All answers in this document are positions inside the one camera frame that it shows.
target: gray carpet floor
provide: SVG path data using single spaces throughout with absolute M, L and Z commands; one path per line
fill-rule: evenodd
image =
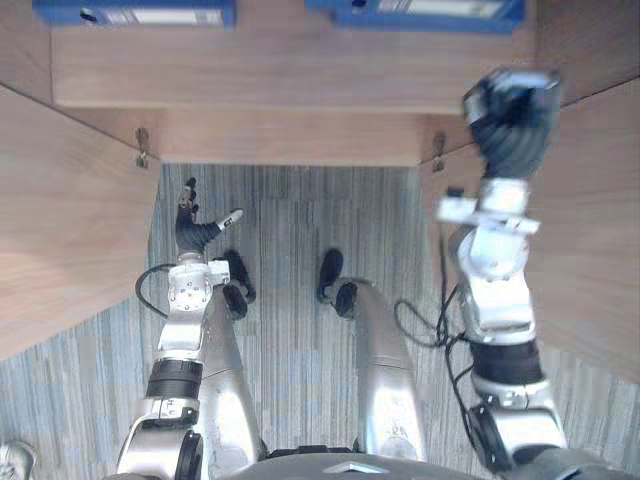
M 148 264 L 171 262 L 184 181 L 195 176 L 200 221 L 241 207 L 241 223 L 208 248 L 244 257 L 258 299 L 236 334 L 262 436 L 270 448 L 350 446 L 356 434 L 352 325 L 314 300 L 328 247 L 345 273 L 374 281 L 391 302 L 407 298 L 434 318 L 427 219 L 413 169 L 165 166 Z M 166 280 L 146 294 L 166 310 Z M 415 319 L 406 324 L 426 338 Z M 0 440 L 40 453 L 39 480 L 92 480 L 112 473 L 143 395 L 162 319 L 129 299 L 0 363 Z M 442 352 L 409 343 L 432 463 L 491 478 L 467 444 Z M 465 347 L 456 368 L 469 361 Z M 640 388 L 543 346 L 569 441 L 640 474 Z M 463 394 L 471 399 L 468 382 Z

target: blue binder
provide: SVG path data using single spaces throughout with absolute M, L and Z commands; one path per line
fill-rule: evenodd
M 235 0 L 33 0 L 52 26 L 171 25 L 232 27 Z
M 305 0 L 340 26 L 371 30 L 511 34 L 525 0 Z

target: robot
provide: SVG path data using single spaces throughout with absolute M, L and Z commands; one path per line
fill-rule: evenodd
M 536 346 L 524 269 L 527 237 L 539 223 L 525 212 L 529 179 L 542 162 L 559 110 L 560 87 L 554 74 L 501 69 L 464 97 L 486 170 L 478 198 L 450 189 L 437 208 L 440 221 L 460 225 L 448 242 L 459 282 L 443 302 L 438 328 L 454 296 L 465 324 L 457 336 L 445 325 L 438 346 L 450 353 L 458 342 L 469 345 L 471 381 L 480 400 L 461 413 L 470 444 L 490 472 L 507 480 L 629 480 L 604 460 L 567 447 Z M 194 199 L 191 180 L 178 206 L 179 254 L 168 274 L 170 311 L 157 359 L 117 474 L 104 480 L 472 480 L 426 463 L 424 422 L 403 333 L 370 282 L 341 277 L 343 259 L 335 250 L 324 258 L 317 298 L 355 323 L 357 440 L 353 448 L 268 451 L 232 325 L 251 299 L 246 270 L 237 258 L 204 257 L 206 244 L 242 212 L 196 224 Z M 460 377 L 449 373 L 455 387 Z

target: wire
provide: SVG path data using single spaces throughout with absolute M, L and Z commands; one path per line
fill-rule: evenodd
M 460 394 L 460 389 L 458 388 L 460 380 L 462 380 L 467 374 L 469 374 L 469 372 L 473 370 L 474 365 L 472 363 L 460 373 L 454 374 L 453 366 L 451 364 L 451 352 L 453 351 L 453 347 L 459 342 L 468 342 L 469 340 L 467 340 L 464 333 L 459 333 L 457 335 L 451 335 L 449 333 L 449 318 L 447 316 L 447 310 L 456 293 L 458 293 L 459 286 L 455 285 L 451 290 L 449 296 L 447 296 L 448 277 L 445 243 L 446 242 L 444 239 L 444 233 L 442 231 L 442 225 L 439 225 L 438 251 L 440 257 L 440 278 L 442 280 L 440 283 L 440 314 L 438 315 L 438 322 L 436 323 L 436 325 L 433 325 L 425 317 L 423 317 L 418 312 L 418 309 L 415 307 L 415 305 L 405 299 L 400 299 L 395 303 L 393 307 L 393 316 L 395 318 L 396 325 L 398 325 L 398 328 L 406 337 L 409 338 L 409 340 L 411 340 L 415 344 L 429 349 L 444 347 L 444 359 L 447 365 L 447 374 L 449 376 L 449 381 L 451 382 L 456 401 L 458 402 L 460 415 L 462 416 L 462 423 L 464 425 L 464 431 L 467 434 L 469 443 L 474 446 L 473 437 L 471 436 L 471 426 L 469 423 L 469 410 L 467 409 L 464 400 L 462 399 L 462 395 Z M 435 332 L 435 338 L 433 339 L 433 341 L 425 342 L 424 340 L 413 335 L 404 327 L 404 325 L 402 325 L 402 322 L 400 320 L 400 307 L 403 306 L 408 309 L 409 312 L 411 312 L 411 314 L 416 317 L 427 329 L 433 330 Z
M 151 302 L 149 302 L 146 298 L 144 298 L 144 295 L 142 294 L 142 284 L 144 283 L 146 278 L 152 273 L 160 272 L 160 271 L 168 272 L 171 267 L 175 267 L 175 266 L 176 266 L 175 263 L 163 263 L 161 265 L 156 265 L 155 267 L 151 267 L 149 270 L 144 272 L 142 275 L 138 277 L 138 280 L 136 280 L 136 297 L 138 297 L 138 300 L 140 300 L 140 303 L 142 303 L 142 305 L 147 307 L 149 310 L 160 315 L 162 318 L 168 318 L 168 315 L 164 313 L 162 310 L 160 310 L 159 308 L 157 308 L 155 305 L 153 305 Z

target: wooden panel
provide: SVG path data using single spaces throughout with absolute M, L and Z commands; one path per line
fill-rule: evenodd
M 514 36 L 335 28 L 300 0 L 240 0 L 234 31 L 54 30 L 54 96 L 68 107 L 293 107 L 457 113 L 488 70 L 533 59 Z
M 51 35 L 30 0 L 0 2 L 0 83 L 51 101 Z
M 0 89 L 0 359 L 132 294 L 160 164 Z
M 528 279 L 540 336 L 640 381 L 640 81 L 566 107 L 532 182 Z M 473 146 L 422 167 L 427 207 L 448 185 L 477 190 Z M 432 250 L 436 232 L 431 233 Z
M 470 142 L 460 116 L 291 110 L 66 109 L 123 141 L 149 129 L 164 162 L 252 165 L 416 165 L 437 131 L 446 148 Z
M 540 0 L 536 62 L 566 79 L 566 102 L 640 75 L 638 0 Z

